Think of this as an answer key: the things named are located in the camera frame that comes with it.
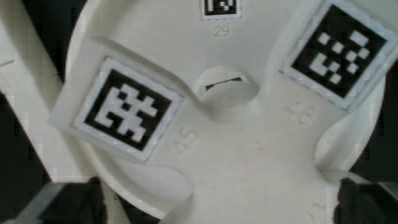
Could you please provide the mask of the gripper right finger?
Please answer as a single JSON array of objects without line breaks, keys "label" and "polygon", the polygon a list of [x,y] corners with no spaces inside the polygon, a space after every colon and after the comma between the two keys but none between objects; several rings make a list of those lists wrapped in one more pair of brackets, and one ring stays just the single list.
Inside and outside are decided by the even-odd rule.
[{"label": "gripper right finger", "polygon": [[336,171],[340,184],[334,224],[398,224],[398,182],[370,181]]}]

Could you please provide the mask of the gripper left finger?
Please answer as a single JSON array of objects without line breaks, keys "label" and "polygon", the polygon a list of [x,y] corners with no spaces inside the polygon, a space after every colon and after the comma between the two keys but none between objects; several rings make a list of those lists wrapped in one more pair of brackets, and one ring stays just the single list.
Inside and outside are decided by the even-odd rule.
[{"label": "gripper left finger", "polygon": [[107,224],[101,182],[52,183],[39,191],[11,224]]}]

